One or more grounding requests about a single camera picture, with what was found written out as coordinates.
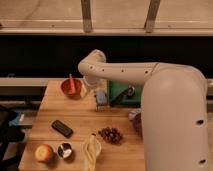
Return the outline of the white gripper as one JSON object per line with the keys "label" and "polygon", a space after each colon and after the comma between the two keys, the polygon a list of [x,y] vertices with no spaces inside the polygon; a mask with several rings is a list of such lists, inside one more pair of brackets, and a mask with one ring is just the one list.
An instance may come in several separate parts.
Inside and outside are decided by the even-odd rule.
{"label": "white gripper", "polygon": [[82,79],[81,96],[86,97],[90,93],[105,89],[105,82],[102,79],[92,79],[89,81],[86,77]]}

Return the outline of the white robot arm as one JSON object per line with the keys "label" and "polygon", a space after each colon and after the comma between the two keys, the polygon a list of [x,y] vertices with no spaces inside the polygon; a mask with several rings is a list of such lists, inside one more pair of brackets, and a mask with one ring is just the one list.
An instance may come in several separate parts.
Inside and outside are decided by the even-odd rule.
{"label": "white robot arm", "polygon": [[99,50],[78,64],[87,86],[101,79],[141,85],[146,171],[208,171],[207,80],[196,68],[108,63]]}

